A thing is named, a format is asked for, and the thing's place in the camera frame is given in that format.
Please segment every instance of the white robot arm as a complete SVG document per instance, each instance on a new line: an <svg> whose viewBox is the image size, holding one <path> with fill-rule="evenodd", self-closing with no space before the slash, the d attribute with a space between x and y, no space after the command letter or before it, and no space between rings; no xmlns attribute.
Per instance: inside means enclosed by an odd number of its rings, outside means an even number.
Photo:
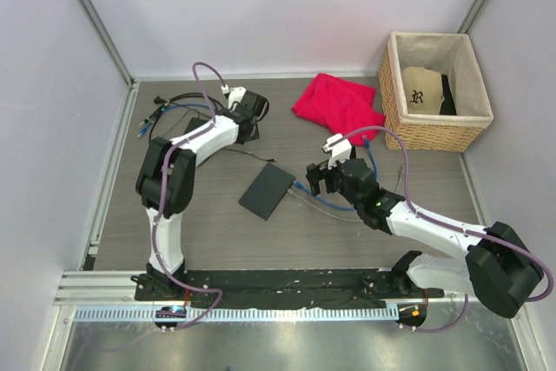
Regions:
<svg viewBox="0 0 556 371"><path fill-rule="evenodd" d="M400 274L398 289L410 293L416 288L441 288L475 295L494 313L514 317L544 272L530 258L487 239L494 236L527 251L513 229L501 222L491 228L471 225L416 207L379 187L374 172L355 158L349 141L340 139L342 135L328 138L322 148L330 157L307 167L312 194L321 192L319 183L324 180L327 192L346 198L370 228L423 242L450 256L410 251L393 267Z"/></svg>
<svg viewBox="0 0 556 371"><path fill-rule="evenodd" d="M211 130L196 136L195 133L206 130L207 124L205 124L183 136L171 140L158 137L149 144L137 178L136 191L142 197L142 205L147 210L152 229L153 223L159 217L163 158L172 145L183 142L185 138L193 138L185 141L173 154L164 213L157 223L156 239L159 255L175 278L180 279L186 273L181 245L182 212L188 206L193 194L195 168L219 149L234 143L258 139L257 123L268 113L268 107L268 100L263 96L244 88L234 88L228 94L228 109L216 115ZM154 291L153 294L172 295L174 286L165 275L152 249L152 244L146 275L150 282L141 285L160 287L160 291Z"/></svg>

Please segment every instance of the gray table surface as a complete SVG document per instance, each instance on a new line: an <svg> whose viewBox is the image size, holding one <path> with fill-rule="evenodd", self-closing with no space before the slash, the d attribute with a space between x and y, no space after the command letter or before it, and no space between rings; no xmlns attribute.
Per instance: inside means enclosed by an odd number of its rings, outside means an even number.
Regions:
<svg viewBox="0 0 556 371"><path fill-rule="evenodd" d="M376 78L350 80L378 86ZM296 78L230 83L257 92L271 103L260 126L261 139L234 147L277 158L277 166L305 184L305 167L325 159L321 145L331 135L327 129L301 120L291 111L310 81ZM217 82L206 85L211 96L224 102ZM96 270L144 269L149 257L149 224L135 192L135 182L148 143L146 138L137 139L137 124L156 108L152 102L155 96L169 98L190 91L198 91L195 82L141 84L104 224ZM380 99L377 91L376 109L381 109ZM156 127L156 135L177 123L183 112L176 109L165 115ZM179 136L188 119L189 116L166 137ZM366 154L364 149L357 152L358 156ZM384 135L378 135L373 141L373 152L381 186L394 189L402 164L401 151L386 149ZM412 150L410 162L412 198L417 204L463 222L477 222L456 153ZM182 250L188 268L381 268L391 267L410 249L438 254L418 242L325 216L291 195L285 195L268 221L263 221L241 207L238 200L264 165L265 162L251 156L220 151L197 170L194 197L182 222ZM324 196L346 205L339 195ZM356 219L353 213L334 214Z"/></svg>

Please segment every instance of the woven basket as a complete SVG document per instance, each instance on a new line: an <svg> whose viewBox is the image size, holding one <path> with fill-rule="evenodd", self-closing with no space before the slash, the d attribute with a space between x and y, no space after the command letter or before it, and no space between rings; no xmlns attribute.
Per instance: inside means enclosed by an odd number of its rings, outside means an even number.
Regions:
<svg viewBox="0 0 556 371"><path fill-rule="evenodd" d="M457 116L407 113L401 71L420 66L448 75ZM485 85L473 47L463 34L394 32L379 73L386 127L409 149L464 151L493 120ZM386 135L387 148L400 145Z"/></svg>

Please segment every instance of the black mounting plate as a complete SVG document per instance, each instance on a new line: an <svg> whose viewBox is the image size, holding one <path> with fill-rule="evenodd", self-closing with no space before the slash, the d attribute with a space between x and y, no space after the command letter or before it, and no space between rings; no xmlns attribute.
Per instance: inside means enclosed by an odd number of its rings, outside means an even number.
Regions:
<svg viewBox="0 0 556 371"><path fill-rule="evenodd" d="M422 298L420 290L402 294L395 288L394 273L376 268L190 270L185 283L194 287L220 288L218 308L296 310L299 308L382 308L387 299ZM152 295L136 289L136 300L152 301ZM428 298L444 292L427 290ZM191 294L191 306L207 308L213 295ZM184 292L175 298L184 300Z"/></svg>

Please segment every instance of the white wall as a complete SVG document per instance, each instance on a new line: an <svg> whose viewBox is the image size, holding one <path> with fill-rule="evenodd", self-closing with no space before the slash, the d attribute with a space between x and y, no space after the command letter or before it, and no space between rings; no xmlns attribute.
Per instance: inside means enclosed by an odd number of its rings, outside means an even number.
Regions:
<svg viewBox="0 0 556 371"><path fill-rule="evenodd" d="M93 0L134 76L376 71L392 30L456 31L473 0Z"/></svg>
<svg viewBox="0 0 556 371"><path fill-rule="evenodd" d="M76 0L0 0L0 363L36 369L126 88Z"/></svg>
<svg viewBox="0 0 556 371"><path fill-rule="evenodd" d="M556 3L491 0L471 32L494 122L466 152L486 217L556 272ZM529 305L556 369L556 295Z"/></svg>

